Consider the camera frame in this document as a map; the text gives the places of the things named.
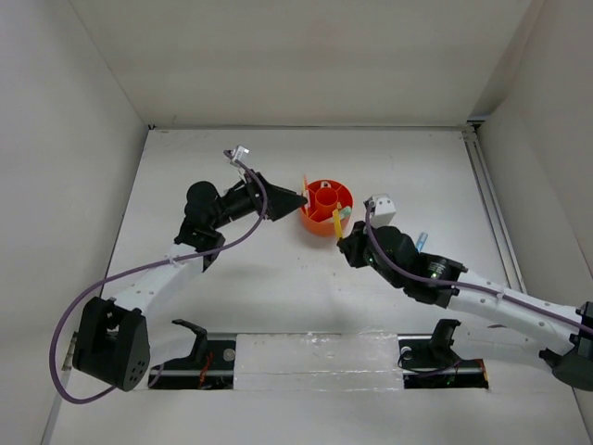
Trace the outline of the gold black pen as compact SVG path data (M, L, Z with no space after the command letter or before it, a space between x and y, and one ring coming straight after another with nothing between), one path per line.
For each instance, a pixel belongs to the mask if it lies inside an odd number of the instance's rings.
M342 217L339 209L335 209L332 213L334 233L337 240L341 240L343 236Z

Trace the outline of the blue utility knife pen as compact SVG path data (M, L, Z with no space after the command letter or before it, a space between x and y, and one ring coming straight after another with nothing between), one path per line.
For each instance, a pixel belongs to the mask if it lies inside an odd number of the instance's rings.
M420 235L419 235L419 237L418 237L418 239L416 241L416 244L415 244L415 247L416 247L416 249L417 249L418 252L422 252L423 251L423 248L425 246L425 243L427 241L427 238L428 238L428 234L426 232L420 233Z

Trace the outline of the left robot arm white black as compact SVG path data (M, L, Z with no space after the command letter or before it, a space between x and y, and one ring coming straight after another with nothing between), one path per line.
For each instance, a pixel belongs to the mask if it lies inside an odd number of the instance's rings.
M277 221L303 207L295 191L268 183L257 173L224 195L207 181L186 194L179 234L158 266L110 299L94 297L83 310L73 353L73 367L122 391L134 389L159 364L197 367L208 349L207 331L182 319L181 337L152 343L148 320L218 258L225 247L220 228L251 213Z

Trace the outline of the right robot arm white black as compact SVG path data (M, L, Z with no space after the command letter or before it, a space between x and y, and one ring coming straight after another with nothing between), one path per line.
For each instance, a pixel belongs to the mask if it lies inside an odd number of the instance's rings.
M421 366L417 375L490 359L524 363L572 388L592 389L591 302L561 305L491 283L458 261L418 251L394 226L356 222L337 247L351 267L372 268L421 304L488 322L472 327L457 318L439 320L431 339L408 353Z

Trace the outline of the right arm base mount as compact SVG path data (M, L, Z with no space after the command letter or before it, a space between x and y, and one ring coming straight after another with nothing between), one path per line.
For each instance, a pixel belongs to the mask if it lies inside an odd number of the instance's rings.
M458 320L442 319L430 335L398 337L397 366L405 389L489 389L484 361L463 360L452 348L460 325Z

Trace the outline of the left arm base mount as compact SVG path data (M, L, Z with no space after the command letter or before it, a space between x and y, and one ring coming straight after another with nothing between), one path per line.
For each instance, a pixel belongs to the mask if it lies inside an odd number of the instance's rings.
M151 347L147 387L154 390L231 390L234 386L236 334L210 334L176 319L174 332Z

